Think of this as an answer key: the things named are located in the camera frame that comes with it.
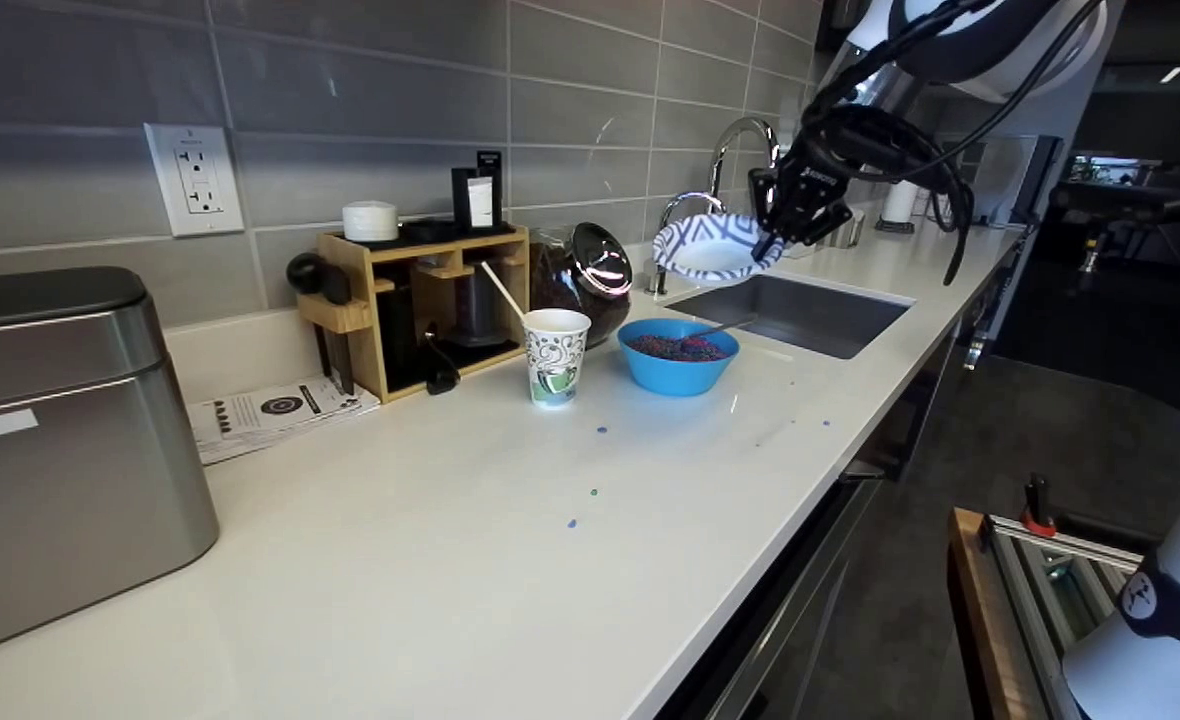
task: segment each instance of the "white cup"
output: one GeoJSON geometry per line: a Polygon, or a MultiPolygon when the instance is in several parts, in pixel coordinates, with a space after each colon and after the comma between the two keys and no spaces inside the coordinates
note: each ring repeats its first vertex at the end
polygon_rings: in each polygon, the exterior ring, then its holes
{"type": "Polygon", "coordinates": [[[572,306],[536,306],[525,315],[531,402],[570,406],[576,401],[588,326],[594,321],[572,306]]]}
{"type": "Polygon", "coordinates": [[[361,243],[397,240],[397,204],[385,204],[385,200],[345,204],[345,236],[361,243]]]}

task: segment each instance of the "floor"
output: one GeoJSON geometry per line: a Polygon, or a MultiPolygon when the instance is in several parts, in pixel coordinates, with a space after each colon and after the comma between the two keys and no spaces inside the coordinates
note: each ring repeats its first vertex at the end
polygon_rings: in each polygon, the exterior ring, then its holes
{"type": "Polygon", "coordinates": [[[875,496],[834,622],[792,639],[763,720],[972,716],[945,583],[951,506],[1014,514],[1024,480],[1044,474],[1053,502],[1077,514],[1142,534],[1176,520],[1180,406],[1001,357],[951,371],[945,389],[949,413],[926,430],[906,482],[875,496]]]}

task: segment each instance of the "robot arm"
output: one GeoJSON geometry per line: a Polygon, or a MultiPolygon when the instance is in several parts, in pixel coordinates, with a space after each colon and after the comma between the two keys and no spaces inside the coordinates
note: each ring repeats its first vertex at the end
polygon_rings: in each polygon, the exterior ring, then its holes
{"type": "Polygon", "coordinates": [[[1106,0],[871,0],[804,108],[787,157],[750,177],[763,229],[752,255],[818,243],[840,229],[854,216],[847,180],[914,180],[949,195],[949,229],[958,229],[949,284],[972,229],[972,193],[958,172],[959,146],[985,139],[1024,95],[1073,75],[1100,50],[1106,29],[1106,0]],[[995,98],[995,112],[945,150],[906,119],[921,83],[995,98]]]}

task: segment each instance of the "faucet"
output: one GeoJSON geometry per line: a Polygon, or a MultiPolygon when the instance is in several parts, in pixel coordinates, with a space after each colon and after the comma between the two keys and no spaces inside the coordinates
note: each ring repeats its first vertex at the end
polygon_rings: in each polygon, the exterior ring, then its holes
{"type": "MultiPolygon", "coordinates": [[[[707,195],[719,200],[719,177],[724,177],[724,157],[729,146],[743,134],[757,130],[763,139],[770,163],[775,163],[775,129],[763,116],[741,116],[733,119],[715,142],[714,142],[714,163],[707,163],[707,195]]],[[[667,229],[673,213],[682,207],[683,195],[675,195],[663,216],[662,216],[662,230],[667,229]]],[[[667,297],[667,269],[656,264],[656,297],[667,297]]]]}

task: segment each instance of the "blue bowl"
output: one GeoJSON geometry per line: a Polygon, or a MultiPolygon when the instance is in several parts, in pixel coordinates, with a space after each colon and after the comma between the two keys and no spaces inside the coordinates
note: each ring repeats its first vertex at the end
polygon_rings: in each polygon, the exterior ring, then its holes
{"type": "Polygon", "coordinates": [[[621,357],[631,385],[656,396],[703,396],[741,357],[741,339],[714,325],[656,315],[621,326],[621,357]]]}

